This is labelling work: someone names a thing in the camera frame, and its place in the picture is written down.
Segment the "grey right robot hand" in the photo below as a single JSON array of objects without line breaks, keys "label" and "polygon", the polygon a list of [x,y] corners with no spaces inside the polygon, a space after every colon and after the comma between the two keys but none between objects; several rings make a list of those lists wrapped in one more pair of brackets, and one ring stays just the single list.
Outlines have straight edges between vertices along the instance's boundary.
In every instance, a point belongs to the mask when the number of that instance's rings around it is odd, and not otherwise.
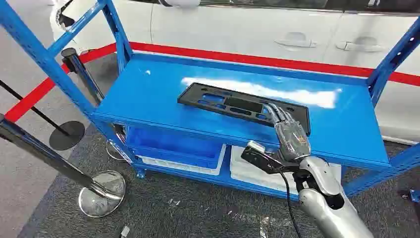
[{"label": "grey right robot hand", "polygon": [[311,146],[302,125],[289,112],[274,103],[265,103],[279,140],[279,157],[294,162],[311,154]]}]

